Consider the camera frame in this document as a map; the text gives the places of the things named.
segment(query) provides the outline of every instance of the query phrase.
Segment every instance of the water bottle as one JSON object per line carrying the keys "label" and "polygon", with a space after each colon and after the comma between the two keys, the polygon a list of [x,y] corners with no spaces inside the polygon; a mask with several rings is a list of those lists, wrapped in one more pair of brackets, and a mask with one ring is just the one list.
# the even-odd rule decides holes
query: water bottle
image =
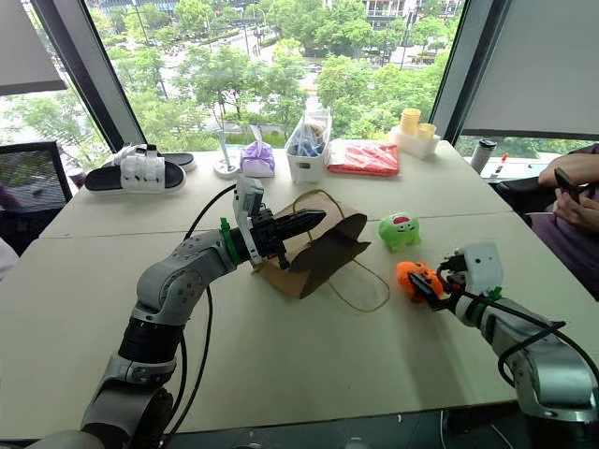
{"label": "water bottle", "polygon": [[472,156],[470,166],[475,170],[476,173],[480,174],[483,168],[487,164],[490,158],[490,154],[495,150],[497,142],[490,140],[489,138],[481,138],[478,140],[478,147],[475,150],[475,154]]}

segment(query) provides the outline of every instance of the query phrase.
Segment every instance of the brown paper bag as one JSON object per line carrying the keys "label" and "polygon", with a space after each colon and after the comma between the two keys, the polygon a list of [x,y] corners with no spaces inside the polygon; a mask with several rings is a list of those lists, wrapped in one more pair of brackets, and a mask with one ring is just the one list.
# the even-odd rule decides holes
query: brown paper bag
{"label": "brown paper bag", "polygon": [[281,270],[277,259],[257,268],[264,279],[299,299],[314,292],[370,245],[370,242],[358,241],[366,225],[366,215],[335,201],[324,191],[303,194],[276,216],[302,209],[324,210],[327,216],[310,233],[285,241],[287,259],[291,263],[289,269]]}

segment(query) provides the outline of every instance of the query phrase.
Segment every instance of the white storage box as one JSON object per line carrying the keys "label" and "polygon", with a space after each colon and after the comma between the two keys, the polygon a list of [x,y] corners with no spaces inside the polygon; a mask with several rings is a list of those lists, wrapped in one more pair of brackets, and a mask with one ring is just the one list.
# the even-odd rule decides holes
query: white storage box
{"label": "white storage box", "polygon": [[399,126],[393,126],[389,133],[389,141],[397,145],[400,152],[407,152],[413,156],[424,159],[434,154],[441,138],[434,135],[432,140],[423,140],[417,136],[404,134]]}
{"label": "white storage box", "polygon": [[[323,114],[323,112],[328,115],[311,115],[306,112],[301,120],[299,120],[296,129],[285,144],[285,153],[287,154],[287,161],[289,162],[293,182],[319,182],[325,174],[332,119],[330,113],[327,111],[321,110],[320,114]],[[310,126],[311,123],[320,125],[323,129],[321,137],[323,150],[315,156],[309,155],[308,152],[303,151],[300,145],[298,145],[304,136],[304,126]]]}

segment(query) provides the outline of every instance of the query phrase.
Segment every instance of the white basket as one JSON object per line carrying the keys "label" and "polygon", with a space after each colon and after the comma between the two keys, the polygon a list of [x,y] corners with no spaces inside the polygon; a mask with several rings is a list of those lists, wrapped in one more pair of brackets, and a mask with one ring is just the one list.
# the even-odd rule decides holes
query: white basket
{"label": "white basket", "polygon": [[441,138],[434,135],[432,140],[424,140],[416,136],[404,134],[399,126],[393,126],[389,133],[389,141],[397,144],[401,152],[407,152],[413,156],[424,159],[434,154],[437,144]]}
{"label": "white basket", "polygon": [[[310,156],[297,156],[295,154],[289,154],[290,142],[296,136],[300,129],[304,125],[306,118],[321,122],[325,125],[325,133],[323,135],[324,150],[322,153],[315,157]],[[304,116],[299,120],[296,129],[285,144],[285,153],[287,154],[287,161],[289,163],[289,169],[291,170],[291,179],[293,182],[319,182],[325,174],[327,159],[329,155],[329,141],[330,141],[330,130],[332,127],[332,118],[328,116],[311,115],[306,112]]]}

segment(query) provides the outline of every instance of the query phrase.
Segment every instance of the white lamp base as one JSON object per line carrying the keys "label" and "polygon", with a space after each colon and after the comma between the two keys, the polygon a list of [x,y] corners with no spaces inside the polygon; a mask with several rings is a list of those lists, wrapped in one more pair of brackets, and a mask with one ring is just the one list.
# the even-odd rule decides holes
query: white lamp base
{"label": "white lamp base", "polygon": [[226,163],[226,159],[221,159],[214,164],[214,173],[224,180],[235,178],[240,171],[240,157],[238,155],[229,156],[228,162],[229,164]]}

